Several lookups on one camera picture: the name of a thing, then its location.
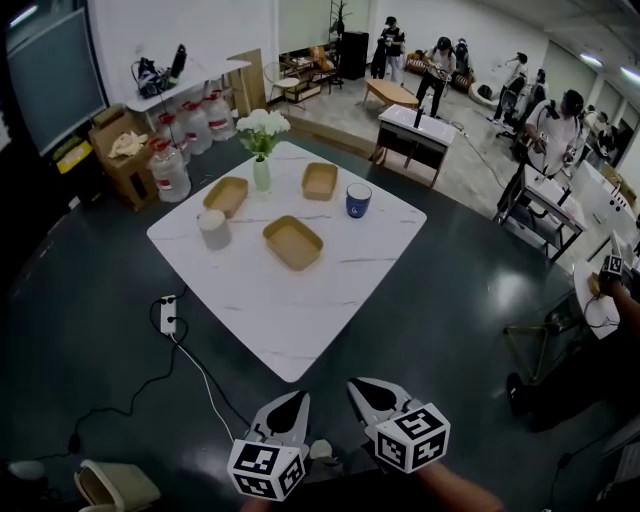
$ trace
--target white desk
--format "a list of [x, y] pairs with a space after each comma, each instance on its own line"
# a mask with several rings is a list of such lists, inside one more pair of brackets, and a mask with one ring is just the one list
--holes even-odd
[[[163, 101], [167, 101], [174, 96], [188, 91], [192, 87], [196, 87], [200, 84], [204, 84], [209, 80], [216, 79], [232, 71], [240, 71], [242, 68], [246, 68], [251, 66], [251, 62], [244, 60], [223, 60], [219, 62], [209, 63], [204, 69], [197, 69], [195, 64], [191, 61], [187, 61], [184, 71], [180, 75], [180, 79], [178, 81], [178, 85], [165, 91], [162, 93], [162, 97], [160, 94], [156, 96], [152, 96], [151, 98], [144, 99], [140, 96], [136, 97], [127, 102], [127, 107], [134, 112], [144, 112], [148, 113], [153, 107], [159, 105]], [[244, 77], [242, 76], [242, 72], [240, 72], [240, 79], [242, 81], [242, 89], [245, 96], [245, 101], [247, 105], [249, 105], [249, 100], [247, 97], [247, 88], [244, 84]], [[150, 123], [152, 129], [154, 129], [151, 120], [147, 118], [147, 122]]]
[[601, 340], [618, 327], [616, 325], [593, 326], [602, 325], [607, 318], [612, 322], [619, 322], [620, 315], [611, 297], [601, 297], [598, 300], [594, 300], [587, 308], [588, 302], [593, 298], [588, 282], [592, 273], [597, 274], [598, 269], [586, 261], [578, 261], [573, 269], [573, 286], [575, 287], [578, 304], [580, 304], [580, 310], [583, 312], [585, 321], [591, 327], [593, 334]]
[[[248, 160], [228, 176], [249, 180], [249, 197], [230, 219], [232, 242], [209, 251], [196, 225], [205, 187], [147, 232], [157, 249], [211, 312], [287, 382], [298, 380], [376, 289], [426, 220], [424, 213], [344, 169], [334, 198], [302, 197], [308, 163], [326, 162], [288, 142], [269, 159], [271, 192], [259, 193]], [[373, 191], [362, 219], [346, 213], [345, 190]], [[271, 253], [262, 230], [294, 215], [323, 241], [320, 259], [293, 272]]]
[[[416, 113], [415, 110], [393, 105], [380, 115], [380, 130], [372, 160], [383, 164], [386, 151], [390, 149], [407, 157], [405, 169], [409, 167], [411, 160], [432, 167], [436, 170], [431, 182], [433, 188], [457, 130], [450, 124], [428, 115], [423, 115], [420, 124], [415, 128], [413, 124]], [[384, 156], [378, 162], [381, 152]]]
[[631, 240], [637, 233], [636, 216], [627, 200], [588, 162], [573, 171], [571, 190], [584, 205], [585, 213], [608, 231]]
[[[569, 195], [561, 206], [558, 205], [564, 195], [565, 191], [554, 179], [547, 179], [533, 167], [525, 165], [518, 186], [510, 191], [509, 197], [500, 205], [493, 220], [502, 225], [509, 217], [513, 217], [521, 226], [533, 231], [545, 241], [543, 249], [547, 253], [549, 246], [557, 250], [551, 258], [551, 261], [556, 261], [587, 230], [579, 201]], [[522, 197], [542, 206], [558, 221], [558, 225], [534, 217], [528, 208], [520, 204]], [[563, 227], [567, 227], [573, 233], [567, 242], [563, 241]]]

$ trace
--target cardboard box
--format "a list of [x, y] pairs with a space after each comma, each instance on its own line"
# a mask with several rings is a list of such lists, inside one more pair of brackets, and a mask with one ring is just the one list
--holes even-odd
[[[149, 142], [154, 134], [144, 122], [122, 106], [111, 107], [98, 114], [94, 122], [96, 127], [89, 132], [89, 140], [98, 160], [102, 163], [118, 196], [133, 206], [135, 211], [140, 210], [158, 196], [155, 180], [147, 168], [153, 154]], [[131, 157], [109, 158], [114, 141], [123, 133], [131, 131], [138, 135], [149, 135], [145, 147]]]

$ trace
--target wooden coffee table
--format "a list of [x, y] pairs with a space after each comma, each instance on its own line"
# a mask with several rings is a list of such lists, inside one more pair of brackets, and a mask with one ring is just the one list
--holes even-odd
[[403, 107], [418, 106], [418, 98], [398, 84], [389, 82], [388, 80], [380, 80], [378, 78], [367, 78], [367, 92], [362, 100], [362, 108], [367, 103], [369, 92], [380, 98], [385, 105], [401, 105]]

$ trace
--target plastic bottle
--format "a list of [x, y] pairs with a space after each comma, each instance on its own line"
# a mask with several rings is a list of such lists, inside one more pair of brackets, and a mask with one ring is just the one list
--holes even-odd
[[186, 103], [184, 105], [187, 116], [187, 138], [191, 154], [200, 155], [211, 147], [213, 136], [209, 130], [207, 114], [200, 107], [200, 103]]
[[211, 95], [204, 100], [203, 107], [207, 113], [213, 140], [221, 142], [230, 139], [236, 134], [231, 109], [222, 97], [222, 91], [212, 91]]
[[189, 150], [189, 141], [187, 132], [182, 123], [176, 119], [176, 116], [164, 113], [160, 116], [160, 137], [164, 140], [173, 142], [172, 146], [180, 150], [184, 165], [188, 165], [191, 161], [191, 152]]
[[177, 203], [189, 195], [191, 180], [180, 151], [168, 140], [151, 141], [154, 154], [149, 160], [149, 169], [156, 180], [160, 200]]

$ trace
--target dark gray floor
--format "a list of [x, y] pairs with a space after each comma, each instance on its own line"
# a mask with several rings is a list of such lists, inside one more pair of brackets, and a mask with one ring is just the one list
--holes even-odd
[[[189, 292], [178, 305], [190, 326], [186, 346], [249, 419], [280, 394], [311, 392], [311, 435], [345, 453], [365, 440], [346, 380], [371, 376], [401, 384], [451, 421], [448, 466], [494, 491], [511, 510], [543, 508], [560, 455], [617, 420], [599, 404], [536, 435], [509, 413], [504, 378], [516, 366], [501, 329], [537, 320], [542, 313], [534, 310], [570, 289], [568, 276], [448, 197], [317, 142], [288, 139], [420, 208], [427, 222], [347, 330], [295, 385], [264, 366]], [[247, 157], [237, 140], [195, 157], [194, 191]], [[133, 214], [115, 200], [77, 208], [16, 282], [0, 328], [0, 458], [66, 451], [78, 416], [92, 407], [125, 408], [144, 380], [167, 370], [171, 345], [149, 324], [148, 308], [161, 295], [179, 293], [183, 283], [146, 230], [171, 208], [158, 202]], [[217, 401], [241, 436], [240, 421]], [[82, 455], [47, 461], [67, 496], [73, 496], [73, 470], [91, 458], [138, 464], [176, 509], [233, 510], [241, 502], [226, 476], [229, 440], [201, 375], [181, 354], [173, 377], [148, 388], [132, 418], [92, 417], [80, 433]], [[599, 446], [580, 455], [560, 477], [558, 501], [592, 497], [604, 466]]]

